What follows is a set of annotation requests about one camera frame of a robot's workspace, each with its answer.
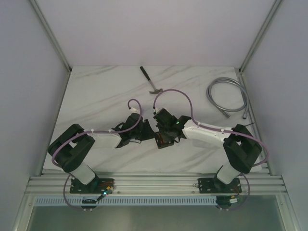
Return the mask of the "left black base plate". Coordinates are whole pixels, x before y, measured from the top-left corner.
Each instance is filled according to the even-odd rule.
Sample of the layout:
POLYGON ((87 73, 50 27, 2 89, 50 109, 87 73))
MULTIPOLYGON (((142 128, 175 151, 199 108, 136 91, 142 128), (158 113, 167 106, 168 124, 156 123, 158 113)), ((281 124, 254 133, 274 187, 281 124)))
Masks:
POLYGON ((95 178, 89 184, 82 184, 78 179, 71 179, 71 194, 99 194, 113 187, 114 179, 95 178))

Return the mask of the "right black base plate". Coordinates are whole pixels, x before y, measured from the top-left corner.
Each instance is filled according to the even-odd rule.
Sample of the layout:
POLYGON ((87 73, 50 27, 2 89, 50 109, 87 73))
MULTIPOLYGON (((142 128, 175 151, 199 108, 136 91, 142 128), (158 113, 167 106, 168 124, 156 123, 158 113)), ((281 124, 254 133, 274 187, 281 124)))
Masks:
POLYGON ((242 192, 240 180, 234 178, 231 183, 225 184, 216 178, 199 178, 197 183, 199 193, 235 193, 242 192))

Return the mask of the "black fuse box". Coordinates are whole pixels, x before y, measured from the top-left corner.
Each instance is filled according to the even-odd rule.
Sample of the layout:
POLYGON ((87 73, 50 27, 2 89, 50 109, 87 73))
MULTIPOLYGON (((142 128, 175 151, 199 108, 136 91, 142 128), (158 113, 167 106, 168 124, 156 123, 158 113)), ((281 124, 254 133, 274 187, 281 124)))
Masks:
POLYGON ((163 149, 174 145, 174 140, 170 140, 168 137, 162 135, 161 132, 155 133, 155 141, 158 149, 163 149))

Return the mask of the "aluminium mounting rail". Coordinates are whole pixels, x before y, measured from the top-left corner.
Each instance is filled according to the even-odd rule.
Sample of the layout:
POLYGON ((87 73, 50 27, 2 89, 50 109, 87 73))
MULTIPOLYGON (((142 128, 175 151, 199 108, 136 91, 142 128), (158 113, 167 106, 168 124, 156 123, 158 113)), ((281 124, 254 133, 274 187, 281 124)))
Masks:
MULTIPOLYGON (((113 178, 114 195, 196 195, 197 180, 212 178, 212 174, 198 173, 112 173, 99 172, 100 178, 113 178)), ((25 193, 28 195, 61 195, 67 174, 57 170, 45 170, 41 176, 30 177, 25 193)), ((243 193, 251 195, 287 194, 282 176, 265 173, 240 177, 243 193)))

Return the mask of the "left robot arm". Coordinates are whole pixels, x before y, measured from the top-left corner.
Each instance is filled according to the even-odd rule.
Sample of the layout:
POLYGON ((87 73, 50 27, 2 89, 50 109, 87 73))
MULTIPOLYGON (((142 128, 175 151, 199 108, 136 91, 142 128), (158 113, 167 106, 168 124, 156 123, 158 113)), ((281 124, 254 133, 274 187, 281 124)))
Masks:
POLYGON ((85 131, 79 124, 71 125, 48 147, 52 163, 81 183, 86 193, 98 189, 98 177, 84 162, 96 141, 106 148, 122 148, 132 140, 146 141, 155 138, 149 121, 132 113, 125 122, 108 131, 85 131))

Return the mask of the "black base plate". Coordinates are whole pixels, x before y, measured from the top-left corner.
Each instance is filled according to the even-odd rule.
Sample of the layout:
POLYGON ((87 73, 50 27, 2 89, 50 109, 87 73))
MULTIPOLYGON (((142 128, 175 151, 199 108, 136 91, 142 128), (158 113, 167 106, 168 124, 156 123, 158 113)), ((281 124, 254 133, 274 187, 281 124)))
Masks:
POLYGON ((231 183, 225 184, 216 178, 199 178, 197 183, 199 193, 235 193, 242 192, 240 180, 234 178, 231 183))
POLYGON ((71 194, 99 194, 113 187, 114 179, 95 178, 89 184, 82 184, 78 179, 71 179, 71 194))

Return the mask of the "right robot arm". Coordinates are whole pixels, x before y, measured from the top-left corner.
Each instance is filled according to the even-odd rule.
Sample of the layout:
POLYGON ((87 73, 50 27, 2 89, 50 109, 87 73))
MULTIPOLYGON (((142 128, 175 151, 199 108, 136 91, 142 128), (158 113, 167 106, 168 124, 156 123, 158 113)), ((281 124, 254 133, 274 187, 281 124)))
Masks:
POLYGON ((240 124, 233 128, 220 128, 194 122, 189 116, 176 118, 164 108, 154 113, 154 119, 163 142, 191 139, 224 149, 228 161, 217 171, 213 180, 218 192, 226 191, 240 174, 248 174, 262 152, 259 142, 240 124))

